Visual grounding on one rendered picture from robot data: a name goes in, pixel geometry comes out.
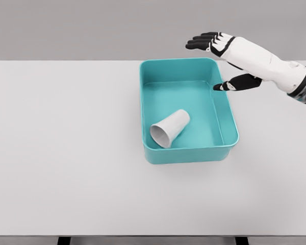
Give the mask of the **white paper cup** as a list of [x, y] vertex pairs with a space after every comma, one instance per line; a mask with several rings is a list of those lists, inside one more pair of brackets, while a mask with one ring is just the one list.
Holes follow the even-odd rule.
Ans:
[[152, 139], [162, 148], [168, 149], [190, 122], [187, 111], [179, 109], [149, 128]]

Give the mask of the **teal plastic basket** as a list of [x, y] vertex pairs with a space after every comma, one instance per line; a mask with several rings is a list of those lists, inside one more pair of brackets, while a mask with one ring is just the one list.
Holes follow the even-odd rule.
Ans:
[[[228, 97], [215, 91], [222, 77], [211, 58], [146, 60], [139, 67], [141, 130], [144, 154], [151, 164], [220, 161], [239, 141]], [[165, 149], [150, 127], [178, 110], [190, 121]]]

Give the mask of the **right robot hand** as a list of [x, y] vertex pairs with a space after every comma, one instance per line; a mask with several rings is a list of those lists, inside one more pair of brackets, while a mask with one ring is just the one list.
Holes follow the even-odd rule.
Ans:
[[211, 52], [227, 63], [247, 73], [214, 85], [215, 91], [242, 91], [257, 88], [269, 75], [272, 54], [242, 37], [222, 32], [207, 32], [193, 37], [185, 48]]

